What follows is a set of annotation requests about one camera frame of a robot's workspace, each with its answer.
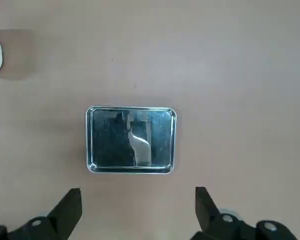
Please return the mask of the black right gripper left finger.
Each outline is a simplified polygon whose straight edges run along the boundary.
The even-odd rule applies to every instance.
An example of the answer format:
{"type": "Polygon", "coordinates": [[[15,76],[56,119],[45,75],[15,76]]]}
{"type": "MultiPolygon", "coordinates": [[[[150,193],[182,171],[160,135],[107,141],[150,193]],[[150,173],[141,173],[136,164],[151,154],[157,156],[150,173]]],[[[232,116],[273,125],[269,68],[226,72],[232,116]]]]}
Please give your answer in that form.
{"type": "Polygon", "coordinates": [[[81,190],[72,188],[48,215],[35,217],[10,232],[0,225],[0,240],[67,240],[81,216],[81,190]]]}

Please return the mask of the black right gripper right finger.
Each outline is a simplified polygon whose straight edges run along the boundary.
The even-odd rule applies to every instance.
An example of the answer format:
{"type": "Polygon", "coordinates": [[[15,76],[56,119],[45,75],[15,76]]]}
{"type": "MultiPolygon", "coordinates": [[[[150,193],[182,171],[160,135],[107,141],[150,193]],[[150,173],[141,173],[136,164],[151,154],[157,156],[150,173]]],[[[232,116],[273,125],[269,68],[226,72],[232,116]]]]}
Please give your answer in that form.
{"type": "Polygon", "coordinates": [[[221,213],[205,187],[195,188],[195,213],[201,230],[192,240],[297,240],[282,223],[261,220],[255,226],[221,213]]]}

